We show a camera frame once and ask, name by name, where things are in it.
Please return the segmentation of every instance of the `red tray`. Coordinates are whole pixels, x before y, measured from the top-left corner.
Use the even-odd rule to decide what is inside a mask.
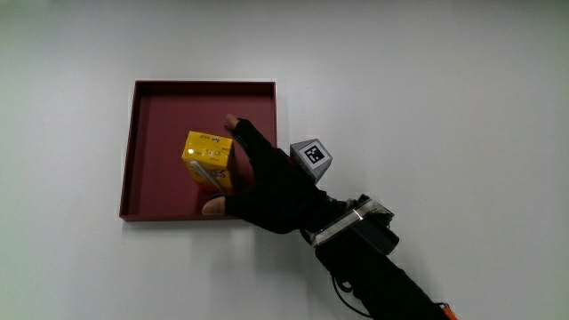
[[[204,216],[212,193],[200,190],[181,160],[189,131],[231,138],[225,115],[247,118],[276,145],[275,83],[137,81],[132,101],[120,217],[126,221],[222,220]],[[253,185],[236,143],[236,192]]]

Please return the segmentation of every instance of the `sleeve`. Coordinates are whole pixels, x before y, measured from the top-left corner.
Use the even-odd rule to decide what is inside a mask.
[[[350,283],[373,319],[448,320],[401,268],[352,231],[319,245],[316,255],[338,281]]]

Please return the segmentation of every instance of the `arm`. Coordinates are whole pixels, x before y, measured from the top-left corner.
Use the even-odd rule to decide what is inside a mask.
[[[228,115],[228,127],[249,156],[256,184],[243,194],[214,198],[203,214],[233,215],[278,234],[295,229],[317,232],[343,214],[251,122]],[[319,245],[316,255],[333,276],[350,282],[374,318],[447,319],[403,270],[349,230]]]

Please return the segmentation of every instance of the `finger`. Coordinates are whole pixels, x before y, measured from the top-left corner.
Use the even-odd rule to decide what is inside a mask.
[[[237,119],[236,116],[233,116],[231,114],[226,115],[225,119],[227,120],[229,129],[235,130],[235,127],[237,126],[239,119]]]
[[[227,115],[228,128],[231,134],[241,145],[249,160],[252,163],[258,163],[263,160],[264,156],[275,154],[273,146],[265,137],[255,128],[255,126],[247,119],[238,119],[233,115]]]
[[[205,203],[202,208],[203,215],[223,215],[225,214],[225,196],[217,197]]]

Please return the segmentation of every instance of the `silver band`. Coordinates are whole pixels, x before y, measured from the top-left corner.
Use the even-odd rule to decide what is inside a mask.
[[[316,248],[320,244],[323,244],[324,242],[330,240],[330,238],[337,235],[342,230],[349,228],[353,224],[358,223],[359,221],[363,220],[364,216],[368,212],[371,212],[374,210],[378,211],[378,209],[384,209],[385,210],[385,208],[381,204],[376,203],[372,199],[368,199],[368,200],[364,201],[358,207],[348,211],[348,213],[346,213],[342,219],[336,221],[330,227],[323,229],[323,230],[320,230],[315,235],[311,235],[312,247]]]

